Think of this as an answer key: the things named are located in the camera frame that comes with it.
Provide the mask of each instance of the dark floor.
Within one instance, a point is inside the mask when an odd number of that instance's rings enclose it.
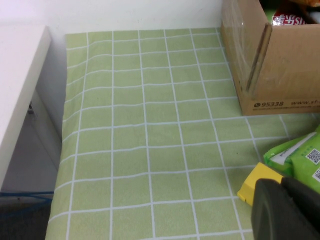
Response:
[[[14,206],[0,207],[0,240],[45,239],[50,204],[21,212],[26,207],[29,207],[29,205],[16,204]]]

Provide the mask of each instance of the white grid line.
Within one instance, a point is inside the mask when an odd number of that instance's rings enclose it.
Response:
[[[167,44],[167,38],[166,38],[166,31],[165,30],[163,30],[163,34],[164,34],[166,55],[167,55],[168,65],[169,65],[170,78],[171,78],[171,83],[172,83],[173,99],[175,101],[174,105],[175,105],[176,117],[177,117],[177,122],[178,122],[180,141],[181,141],[181,145],[182,145],[183,161],[184,161],[185,170],[187,172],[186,173],[186,178],[187,178],[189,194],[190,194],[190,199],[191,199],[191,207],[192,207],[193,219],[194,219],[194,224],[195,224],[195,232],[197,234],[197,239],[200,240],[197,213],[196,213],[195,203],[193,201],[194,199],[193,199],[193,194],[192,194],[191,182],[190,182],[190,177],[189,177],[189,173],[188,173],[188,163],[187,163],[186,152],[185,152],[185,147],[184,147],[184,140],[183,140],[181,125],[180,125],[178,103],[177,103],[177,98],[176,98],[174,78],[173,78],[173,75],[172,75],[171,62],[170,62],[170,56],[169,56],[169,51],[168,51],[168,44]]]
[[[213,237],[213,236],[227,236],[231,234],[241,234],[241,233],[252,233],[252,229],[230,230],[230,231],[220,231],[220,232],[209,232],[209,233],[199,233],[199,237]],[[152,238],[153,240],[175,240],[175,239],[187,239],[196,238],[197,234],[180,235],[180,236],[160,236]],[[144,238],[140,240],[151,240],[151,238]]]
[[[88,37],[88,33],[86,34],[86,44],[89,44],[89,37]],[[87,60],[88,60],[88,56],[89,56],[89,47],[87,46]],[[81,100],[81,107],[80,110],[82,109],[83,105],[84,105],[84,99],[85,99],[85,83],[86,83],[86,76],[87,76],[87,69],[88,69],[88,61],[86,61],[85,64],[85,74],[84,74],[84,79],[83,79],[83,90],[82,90],[82,100]],[[82,116],[82,112],[80,111],[80,115],[79,115],[79,126],[78,126],[78,131],[80,130],[81,127],[81,116]],[[73,171],[72,171],[72,181],[75,180],[76,177],[76,166],[77,166],[77,153],[78,153],[78,146],[79,146],[79,137],[80,137],[80,133],[77,135],[77,139],[76,139],[76,146],[75,146],[75,158],[74,158],[74,163],[73,163]],[[67,219],[67,226],[66,226],[66,234],[65,234],[65,238],[66,240],[69,239],[69,232],[70,232],[70,221],[71,221],[71,210],[72,210],[72,202],[73,202],[73,194],[74,194],[74,183],[71,183],[71,192],[70,192],[70,202],[69,202],[69,211],[68,211],[68,219]]]
[[[152,224],[152,237],[156,237],[156,221],[154,212],[154,200],[152,191],[152,179],[151,179],[151,167],[150,167],[150,155],[149,155],[149,142],[148,142],[148,128],[147,128],[147,110],[146,110],[146,97],[144,87],[144,74],[142,69],[142,54],[141,54],[141,41],[140,31],[138,30],[138,45],[139,45],[139,56],[140,56],[140,74],[141,74],[141,85],[142,85],[142,99],[143,99],[143,118],[144,118],[144,131],[145,131],[145,146],[146,146],[146,158],[148,166],[148,180],[149,180],[149,194],[150,194],[150,206],[151,206],[151,224]]]
[[[249,128],[249,132],[251,135],[251,139],[253,141],[256,140],[256,137],[254,137],[252,131],[251,131],[251,126],[248,122],[247,117],[227,117],[227,118],[216,118],[213,119],[213,121],[223,121],[223,120],[235,120],[235,119],[244,119],[246,121],[246,124]],[[109,129],[125,129],[125,128],[134,128],[134,127],[141,127],[144,125],[148,125],[148,126],[162,126],[162,125],[178,125],[178,124],[196,124],[196,123],[205,123],[205,122],[211,122],[211,119],[199,119],[199,120],[187,120],[187,121],[164,121],[164,122],[146,122],[146,123],[138,123],[138,124],[127,124],[127,125],[118,125],[118,126],[100,126],[100,127],[88,127],[88,128],[83,128],[80,129],[78,131],[73,131],[72,133],[70,133],[68,136],[66,136],[62,142],[65,142],[66,140],[68,140],[71,136],[77,134],[77,133],[81,133],[81,132],[87,132],[87,131],[97,131],[97,130],[109,130]]]
[[[280,121],[282,122],[282,125],[283,125],[283,127],[284,127],[284,131],[285,131],[285,134],[286,134],[288,140],[291,140],[291,137],[290,137],[289,132],[288,132],[287,125],[286,125],[284,119],[282,118],[282,115],[281,115],[281,114],[279,114],[279,118],[280,118]]]
[[[111,44],[111,50],[112,50],[112,70],[115,66],[114,61],[114,32],[112,31],[112,44]],[[113,205],[114,205],[114,85],[115,85],[115,74],[112,71],[111,76],[111,156],[110,156],[110,211],[109,211],[109,239],[112,239],[113,236]]]
[[[196,51],[196,48],[195,48],[194,38],[193,38],[191,29],[189,31],[190,31],[190,36],[191,36],[192,45],[193,45],[193,49],[194,49],[195,58],[196,58],[196,61],[198,63],[198,69],[199,69],[199,72],[200,72],[200,77],[201,77],[201,80],[203,80],[201,68],[200,68],[200,65],[199,65],[199,59],[198,59],[197,51]],[[206,91],[206,86],[205,86],[204,82],[202,82],[202,87],[203,87],[205,98],[207,99],[206,103],[207,103],[207,107],[208,107],[210,118],[212,120],[212,126],[213,126],[213,129],[214,129],[215,139],[217,141],[217,146],[218,146],[218,150],[219,150],[222,166],[224,167],[224,174],[225,174],[225,179],[226,179],[226,182],[227,182],[227,185],[228,185],[229,194],[230,194],[230,196],[233,196],[230,180],[229,180],[228,173],[227,173],[227,170],[226,170],[224,156],[223,156],[223,153],[222,153],[222,150],[221,150],[221,146],[220,146],[220,142],[219,142],[219,138],[218,138],[217,128],[216,128],[215,121],[214,121],[214,118],[213,118],[213,115],[212,115],[212,112],[211,112],[211,108],[210,108],[210,104],[209,104],[209,100],[208,100],[208,95],[207,95],[207,91]],[[242,238],[242,240],[245,240],[245,236],[244,236],[244,234],[242,232],[242,226],[241,226],[238,210],[237,210],[236,203],[235,203],[234,199],[232,199],[232,205],[233,205],[236,221],[237,221],[239,230],[241,232],[241,238]]]
[[[256,152],[256,155],[257,155],[257,157],[259,159],[259,162],[262,163],[262,159],[261,159],[259,150],[257,148],[257,144],[256,144],[256,140],[255,140],[255,137],[254,137],[254,133],[252,132],[251,125],[250,125],[247,117],[245,118],[245,122],[246,122],[246,125],[248,126],[248,129],[249,129],[249,132],[250,132],[250,135],[251,135],[251,138],[252,138],[253,147],[254,147],[254,150]]]
[[[315,115],[315,113],[313,112],[313,113],[311,113],[311,115],[312,115],[312,117],[317,121],[317,122],[319,122],[319,120],[318,120],[318,118],[317,118],[317,116]]]
[[[237,196],[217,196],[217,197],[209,197],[209,198],[201,198],[201,199],[184,199],[184,200],[172,200],[172,201],[154,201],[154,205],[163,205],[163,204],[182,204],[182,203],[191,203],[196,202],[207,202],[207,201],[218,201],[218,200],[227,200],[227,199],[238,199]],[[137,204],[137,205],[129,205],[129,206],[114,206],[113,210],[121,210],[121,209],[135,209],[135,208],[141,208],[141,207],[149,207],[151,205],[150,202]],[[71,213],[73,214],[82,214],[82,213],[96,213],[96,212],[104,212],[109,211],[110,207],[104,207],[104,208],[95,208],[95,209],[86,209],[86,210],[72,210]],[[51,222],[53,219],[56,219],[60,216],[68,214],[68,211],[64,211],[61,213],[58,213],[57,215],[51,217],[48,222]]]
[[[212,32],[212,33],[194,33],[193,35],[195,36],[214,36],[217,35],[216,32]],[[180,38],[180,37],[188,37],[190,36],[189,34],[183,34],[183,35],[176,35],[176,36],[168,36],[167,38]],[[160,37],[146,37],[146,38],[141,38],[141,41],[144,40],[154,40],[154,39],[165,39],[165,37],[160,36]],[[126,40],[113,40],[114,42],[132,42],[132,41],[138,41],[139,39],[126,39]],[[112,42],[112,40],[99,40],[99,41],[94,41],[90,44],[88,44],[88,47],[90,47],[91,45],[94,44],[98,44],[98,43],[107,43],[107,42]],[[75,50],[75,49],[84,49],[87,48],[87,46],[77,46],[77,47],[67,47],[67,50]]]
[[[211,97],[208,98],[209,100],[221,100],[221,99],[237,99],[236,96],[222,96],[222,97]],[[196,102],[196,101],[206,101],[204,98],[199,98],[199,99],[187,99],[187,100],[180,100],[176,101],[178,104],[180,103],[187,103],[187,102]],[[174,101],[147,101],[145,104],[174,104]],[[143,103],[137,103],[137,104],[114,104],[114,107],[137,107],[137,106],[142,106]],[[111,105],[102,105],[102,106],[90,106],[90,107],[85,107],[82,110],[89,110],[89,109],[104,109],[104,108],[111,108]],[[80,110],[75,111],[72,113],[70,116],[67,118],[63,119],[62,122],[66,122],[70,118],[72,118],[74,115],[79,113]]]
[[[266,137],[256,137],[254,138],[255,140],[278,140],[278,139],[286,139],[286,136],[266,136]],[[234,140],[221,140],[219,143],[225,144],[225,143],[238,143],[238,142],[248,142],[252,141],[252,138],[243,138],[243,139],[234,139]],[[200,146],[200,145],[208,145],[208,144],[217,144],[216,141],[210,141],[210,142],[198,142],[198,143],[188,143],[184,144],[185,147],[188,146]],[[163,145],[163,146],[149,146],[149,149],[165,149],[165,148],[177,148],[181,147],[182,145]],[[130,152],[133,150],[138,150],[138,149],[145,149],[146,146],[137,146],[133,148],[121,148],[121,149],[114,149],[114,152]],[[90,155],[90,154],[102,154],[102,153],[110,153],[110,150],[101,150],[101,151],[89,151],[89,152],[84,152],[84,153],[78,153],[78,156],[84,156],[84,155]],[[76,154],[71,154],[70,156],[62,159],[60,161],[60,164],[65,162],[66,160],[75,157]]]
[[[215,46],[209,46],[209,47],[199,47],[197,48],[196,50],[209,50],[209,49],[221,49],[221,47],[215,47]],[[170,50],[169,53],[180,53],[180,52],[191,52],[193,51],[193,49],[184,49],[184,50]],[[116,57],[125,57],[125,56],[139,56],[139,55],[148,55],[148,54],[165,54],[166,51],[146,51],[146,52],[141,52],[141,53],[125,53],[125,54],[112,54],[112,53],[102,53],[102,54],[97,54],[97,55],[94,55],[94,56],[91,56],[89,58],[89,60],[91,59],[94,59],[96,57],[101,57],[101,56],[116,56]],[[77,63],[75,65],[71,65],[69,66],[70,68],[72,68],[73,66],[76,66],[76,65],[81,65],[85,63],[85,61],[83,62],[80,62],[80,63]]]
[[[72,65],[72,66],[68,66],[66,69],[74,69],[76,67],[79,67],[83,64],[85,64],[86,62],[81,62],[81,63],[78,63],[78,64],[75,64],[75,65]],[[225,62],[204,62],[204,63],[200,63],[200,65],[204,65],[204,66],[209,66],[209,65],[222,65],[222,64],[225,64]],[[172,68],[179,68],[179,67],[194,67],[196,66],[196,64],[188,64],[188,65],[176,65],[176,66],[171,66]],[[145,66],[143,67],[142,69],[167,69],[168,66]],[[128,72],[128,71],[135,71],[135,70],[138,70],[139,68],[129,68],[129,69],[119,69],[119,70],[113,70],[114,72]],[[104,71],[104,72],[112,72],[111,69],[100,69],[100,70],[96,70],[96,71],[91,71],[89,73],[92,73],[92,72],[101,72],[101,71]]]
[[[204,82],[221,82],[221,81],[230,81],[230,78],[225,78],[225,79],[210,79],[210,80],[204,80]],[[179,84],[201,84],[200,80],[195,80],[195,81],[183,81],[183,82],[174,82],[173,84],[175,85],[179,85]],[[172,83],[147,83],[144,85],[132,85],[132,86],[96,86],[96,87],[91,87],[88,88],[86,90],[84,90],[84,92],[88,92],[91,90],[97,90],[97,89],[135,89],[135,88],[142,88],[143,86],[171,86]],[[75,99],[76,97],[78,97],[80,94],[82,94],[82,92],[77,93],[75,96],[73,96],[72,98],[65,100],[64,103],[68,103],[71,102],[73,99]]]
[[[215,62],[215,63],[201,63],[200,65],[224,65],[226,64],[225,62]],[[195,67],[197,64],[189,64],[189,65],[178,65],[178,66],[171,66],[171,68],[187,68],[187,67]],[[143,70],[148,70],[148,69],[168,69],[168,66],[158,66],[158,67],[143,67]],[[140,68],[133,68],[133,69],[123,69],[123,70],[113,70],[114,72],[132,72],[132,71],[140,71]],[[109,69],[100,69],[100,70],[95,70],[87,73],[87,76],[90,74],[95,74],[95,73],[100,73],[100,72],[107,72],[111,73],[111,70]],[[84,76],[79,77],[76,80],[73,80],[72,82],[68,82],[68,84],[72,84],[73,82],[79,81],[82,79]]]
[[[242,165],[242,166],[226,166],[226,169],[246,169],[246,168],[254,168],[256,165]],[[131,179],[136,177],[141,177],[145,175],[160,175],[160,174],[186,174],[193,173],[193,172],[205,172],[205,171],[216,171],[216,170],[224,170],[223,166],[216,166],[216,167],[207,167],[207,168],[196,168],[196,169],[188,169],[181,170],[181,171],[148,171],[148,172],[141,172],[133,175],[122,175],[122,176],[106,176],[106,177],[99,177],[99,178],[83,178],[83,179],[76,179],[74,183],[81,183],[81,182],[96,182],[96,181],[103,181],[103,180],[111,180],[112,179]],[[66,185],[72,183],[71,181],[67,181],[59,186],[57,186],[54,190],[58,190]]]

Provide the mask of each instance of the black object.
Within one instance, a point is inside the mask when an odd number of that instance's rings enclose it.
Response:
[[[24,204],[0,206],[0,214],[16,212],[0,218],[0,240],[45,240],[51,204],[30,211],[25,208]]]
[[[320,240],[320,195],[294,178],[259,179],[251,223],[255,240]]]
[[[29,107],[28,107],[28,114],[34,114],[35,112],[34,112],[34,110],[33,110],[33,108],[32,108],[32,106],[31,106],[31,103],[29,104]]]

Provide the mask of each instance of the white wall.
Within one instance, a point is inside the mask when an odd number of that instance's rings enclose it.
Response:
[[[0,23],[43,23],[49,27],[52,44],[37,90],[60,133],[67,78],[66,33],[217,27],[222,1],[0,0]]]

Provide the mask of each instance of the white cabinet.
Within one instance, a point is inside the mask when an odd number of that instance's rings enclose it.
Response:
[[[2,192],[47,192],[55,189],[61,140],[36,91],[31,106],[33,113],[25,116]]]

